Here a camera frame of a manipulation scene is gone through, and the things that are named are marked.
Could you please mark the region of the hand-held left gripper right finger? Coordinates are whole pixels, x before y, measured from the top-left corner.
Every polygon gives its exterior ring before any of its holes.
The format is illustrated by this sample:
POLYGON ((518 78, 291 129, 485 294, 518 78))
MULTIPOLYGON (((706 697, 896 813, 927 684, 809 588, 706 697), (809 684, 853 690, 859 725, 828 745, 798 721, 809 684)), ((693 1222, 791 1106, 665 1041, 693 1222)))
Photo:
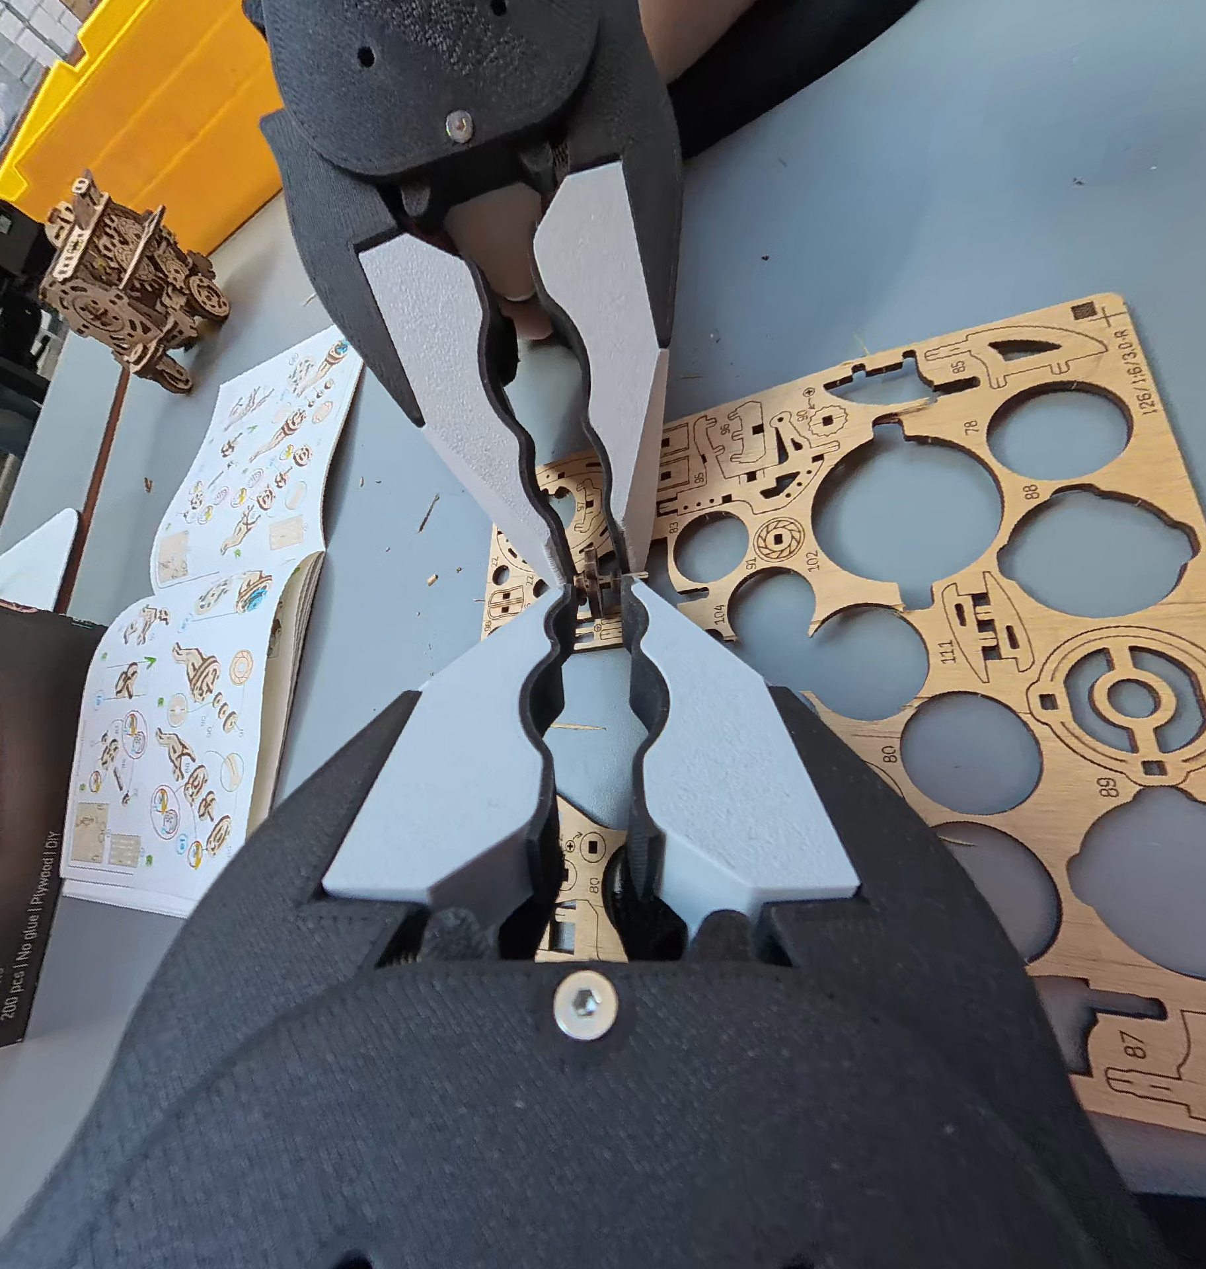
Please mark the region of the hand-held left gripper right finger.
POLYGON ((632 760, 628 871, 693 937, 715 912, 853 896, 859 875, 767 682, 641 579, 623 583, 632 760))

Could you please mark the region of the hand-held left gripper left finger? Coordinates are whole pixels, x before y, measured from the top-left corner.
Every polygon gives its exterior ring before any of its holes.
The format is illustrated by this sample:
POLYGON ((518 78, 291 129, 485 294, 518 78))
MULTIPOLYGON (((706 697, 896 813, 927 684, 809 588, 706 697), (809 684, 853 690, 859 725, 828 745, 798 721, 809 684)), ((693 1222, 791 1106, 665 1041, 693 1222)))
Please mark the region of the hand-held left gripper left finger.
POLYGON ((563 881, 545 742, 577 596, 548 590, 430 678, 325 876, 332 896, 468 910, 531 957, 563 881))

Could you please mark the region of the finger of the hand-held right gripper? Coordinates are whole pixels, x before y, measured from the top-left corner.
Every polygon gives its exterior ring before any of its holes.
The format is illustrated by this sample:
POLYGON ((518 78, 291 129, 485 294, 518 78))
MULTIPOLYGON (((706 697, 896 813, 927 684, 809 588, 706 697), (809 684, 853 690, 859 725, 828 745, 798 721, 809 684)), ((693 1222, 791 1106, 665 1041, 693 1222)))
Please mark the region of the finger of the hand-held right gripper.
POLYGON ((536 276, 579 338, 587 423, 608 466, 623 569, 644 569, 654 537, 668 350, 659 345, 620 161, 567 175, 533 232, 536 276))
POLYGON ((535 484, 532 440, 498 371, 499 313, 478 269, 407 233, 364 249, 358 263, 427 442, 533 571, 569 585, 566 532, 535 484))

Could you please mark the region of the small wooden propeller part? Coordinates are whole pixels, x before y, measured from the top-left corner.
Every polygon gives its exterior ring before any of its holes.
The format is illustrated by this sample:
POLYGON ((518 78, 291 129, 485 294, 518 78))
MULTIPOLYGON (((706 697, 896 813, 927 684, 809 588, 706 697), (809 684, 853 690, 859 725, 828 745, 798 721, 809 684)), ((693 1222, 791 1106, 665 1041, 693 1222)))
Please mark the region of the small wooden propeller part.
POLYGON ((623 616, 623 578, 614 551, 603 555, 587 551, 573 579, 577 595, 577 624, 620 622, 623 616))

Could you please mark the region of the plywood parts sheet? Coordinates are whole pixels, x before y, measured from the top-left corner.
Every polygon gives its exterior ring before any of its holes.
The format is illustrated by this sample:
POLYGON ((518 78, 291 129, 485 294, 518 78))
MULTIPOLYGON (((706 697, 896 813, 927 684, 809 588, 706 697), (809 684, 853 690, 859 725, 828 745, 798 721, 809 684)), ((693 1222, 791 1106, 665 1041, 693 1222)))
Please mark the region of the plywood parts sheet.
POLYGON ((1090 1112, 1206 1134, 1206 518, 1124 300, 665 426, 649 576, 940 833, 1066 1004, 1090 1112))

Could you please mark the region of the assembled wooden model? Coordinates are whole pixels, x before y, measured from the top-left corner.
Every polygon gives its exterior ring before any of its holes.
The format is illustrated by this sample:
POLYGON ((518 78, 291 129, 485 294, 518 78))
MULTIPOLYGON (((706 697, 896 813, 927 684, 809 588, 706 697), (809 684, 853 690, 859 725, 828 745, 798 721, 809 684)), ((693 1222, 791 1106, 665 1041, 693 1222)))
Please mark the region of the assembled wooden model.
POLYGON ((107 345, 126 371, 185 395, 192 379, 171 352, 192 347, 201 324, 226 321, 230 306, 213 265, 178 243, 164 214, 114 201, 85 170, 72 198, 48 214, 55 258, 39 299, 73 334, 107 345))

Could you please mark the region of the black model kit box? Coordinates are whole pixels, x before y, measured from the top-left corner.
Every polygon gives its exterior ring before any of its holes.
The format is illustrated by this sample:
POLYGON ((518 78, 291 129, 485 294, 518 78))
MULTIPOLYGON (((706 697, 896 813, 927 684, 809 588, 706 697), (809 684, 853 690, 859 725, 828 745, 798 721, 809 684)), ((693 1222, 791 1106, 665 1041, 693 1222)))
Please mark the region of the black model kit box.
POLYGON ((0 602, 0 1048, 24 1038, 59 896, 79 705, 103 626, 0 602))

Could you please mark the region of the person's right hand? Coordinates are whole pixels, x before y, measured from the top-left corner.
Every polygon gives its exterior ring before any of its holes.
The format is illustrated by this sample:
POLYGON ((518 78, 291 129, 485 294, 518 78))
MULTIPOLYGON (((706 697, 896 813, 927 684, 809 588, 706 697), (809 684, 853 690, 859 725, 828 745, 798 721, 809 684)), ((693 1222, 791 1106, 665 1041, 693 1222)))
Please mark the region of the person's right hand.
POLYGON ((533 232, 542 214, 540 194, 516 182, 454 205, 444 221, 454 246, 478 266, 518 338, 529 343, 552 334, 531 269, 533 232))

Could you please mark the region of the yellow plastic bin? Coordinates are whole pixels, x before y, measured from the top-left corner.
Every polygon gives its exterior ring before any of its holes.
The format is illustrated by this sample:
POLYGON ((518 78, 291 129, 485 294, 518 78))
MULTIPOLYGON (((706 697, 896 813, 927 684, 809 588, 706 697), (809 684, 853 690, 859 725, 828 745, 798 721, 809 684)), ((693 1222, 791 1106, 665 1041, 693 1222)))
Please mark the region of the yellow plastic bin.
POLYGON ((239 1, 104 1, 85 55, 46 73, 0 167, 0 199, 44 221, 90 170, 136 211, 163 208, 209 255, 280 190, 260 119, 281 105, 239 1))

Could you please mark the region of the white instruction booklet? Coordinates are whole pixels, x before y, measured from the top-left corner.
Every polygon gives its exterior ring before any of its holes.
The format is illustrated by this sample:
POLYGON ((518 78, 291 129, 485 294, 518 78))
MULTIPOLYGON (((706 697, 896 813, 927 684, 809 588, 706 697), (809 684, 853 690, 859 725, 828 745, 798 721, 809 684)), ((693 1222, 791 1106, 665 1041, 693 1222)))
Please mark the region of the white instruction booklet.
POLYGON ((83 692, 69 895, 187 916, 270 810, 324 496, 362 362, 337 326, 225 382, 83 692))

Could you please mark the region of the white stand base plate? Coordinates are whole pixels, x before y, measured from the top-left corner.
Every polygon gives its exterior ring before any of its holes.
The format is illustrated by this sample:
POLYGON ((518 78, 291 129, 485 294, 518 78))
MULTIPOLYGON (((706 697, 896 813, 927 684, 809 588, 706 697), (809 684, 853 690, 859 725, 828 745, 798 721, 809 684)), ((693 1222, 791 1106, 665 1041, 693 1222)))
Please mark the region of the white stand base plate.
POLYGON ((0 602, 54 612, 79 512, 63 508, 0 555, 0 602))

